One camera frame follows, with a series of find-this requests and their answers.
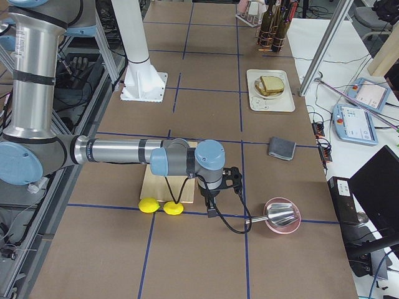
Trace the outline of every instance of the bread slice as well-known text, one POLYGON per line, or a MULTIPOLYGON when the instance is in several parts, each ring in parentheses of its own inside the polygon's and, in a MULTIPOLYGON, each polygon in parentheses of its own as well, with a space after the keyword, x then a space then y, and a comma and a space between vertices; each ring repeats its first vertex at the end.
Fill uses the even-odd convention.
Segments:
POLYGON ((275 93, 284 91, 284 82, 275 76, 261 76, 263 89, 267 93, 275 93))
POLYGON ((269 94, 266 92, 266 90, 263 88, 261 82, 255 81, 255 87, 256 87, 256 89, 258 90, 258 92, 259 92, 261 95, 263 95, 263 96, 265 96, 265 97, 267 97, 267 96, 269 95, 269 94))
POLYGON ((278 95, 280 93, 280 92, 266 92, 266 90, 263 89, 263 85, 260 81, 255 81, 255 88, 264 97, 271 97, 273 95, 278 95))

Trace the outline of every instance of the wooden board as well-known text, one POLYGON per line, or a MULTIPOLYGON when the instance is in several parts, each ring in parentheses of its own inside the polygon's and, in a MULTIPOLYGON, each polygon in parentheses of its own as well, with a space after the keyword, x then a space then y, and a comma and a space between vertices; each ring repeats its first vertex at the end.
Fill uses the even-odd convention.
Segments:
MULTIPOLYGON (((188 144, 194 148, 197 142, 189 142, 188 144)), ((168 181, 176 200, 185 179, 186 176, 168 176, 168 181)), ((183 194, 181 195, 180 202, 182 204, 192 204, 194 202, 195 186, 195 179, 189 179, 187 181, 183 194)), ((146 197, 153 197, 160 202, 172 201, 165 178, 163 176, 154 176, 151 172, 150 165, 147 165, 145 170, 142 193, 140 194, 140 199, 146 197)))

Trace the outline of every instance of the black monitor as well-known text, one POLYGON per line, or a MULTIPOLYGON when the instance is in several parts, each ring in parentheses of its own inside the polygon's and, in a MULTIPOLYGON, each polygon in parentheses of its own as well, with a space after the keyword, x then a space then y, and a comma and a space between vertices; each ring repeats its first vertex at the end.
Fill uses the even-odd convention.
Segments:
MULTIPOLYGON (((398 156, 385 145, 350 178, 349 188, 383 239, 394 244, 399 234, 398 156)), ((390 247, 399 250, 399 245, 390 247)))

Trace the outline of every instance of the white tray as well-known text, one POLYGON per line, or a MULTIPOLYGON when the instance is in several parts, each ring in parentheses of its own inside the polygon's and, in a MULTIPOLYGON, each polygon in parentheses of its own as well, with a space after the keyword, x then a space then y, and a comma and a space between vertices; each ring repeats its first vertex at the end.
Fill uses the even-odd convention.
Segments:
POLYGON ((294 99, 291 94, 287 73, 283 70, 247 70, 249 106, 254 111, 293 112, 294 99), (260 76, 276 76, 284 82, 283 93, 273 99, 260 96, 255 89, 255 80, 260 76))

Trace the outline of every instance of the metal pole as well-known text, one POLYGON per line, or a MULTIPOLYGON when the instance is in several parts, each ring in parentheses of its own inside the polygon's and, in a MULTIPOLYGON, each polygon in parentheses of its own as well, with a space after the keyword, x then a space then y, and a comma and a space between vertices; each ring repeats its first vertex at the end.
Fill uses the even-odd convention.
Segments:
POLYGON ((319 71, 320 65, 323 62, 324 56, 327 53, 327 50, 336 35, 342 21, 345 19, 346 14, 350 6, 352 5, 353 0, 340 0, 338 6, 334 12, 334 15, 331 18, 330 24, 327 27, 327 30, 324 33, 324 36, 319 44, 319 48, 314 55, 312 63, 310 64, 309 69, 305 75, 304 81, 299 89, 299 95, 304 96, 308 91, 315 74, 319 71))
POLYGON ((390 121, 382 118, 380 115, 378 115, 378 113, 375 113, 373 110, 368 109, 367 107, 363 106, 362 103, 360 103, 359 101, 355 100, 354 98, 350 98, 348 97, 346 94, 344 94, 343 92, 340 92, 339 90, 335 89, 333 86, 325 83, 323 80, 321 79, 315 79, 316 82, 319 82, 322 85, 325 85, 327 87, 329 87, 331 90, 337 92, 341 97, 346 98, 350 103, 358 106, 359 108, 365 110, 367 113, 373 115, 376 119, 382 121, 384 124, 386 124, 387 126, 393 128, 395 131, 399 131, 398 127, 395 126, 393 123, 391 123, 390 121))

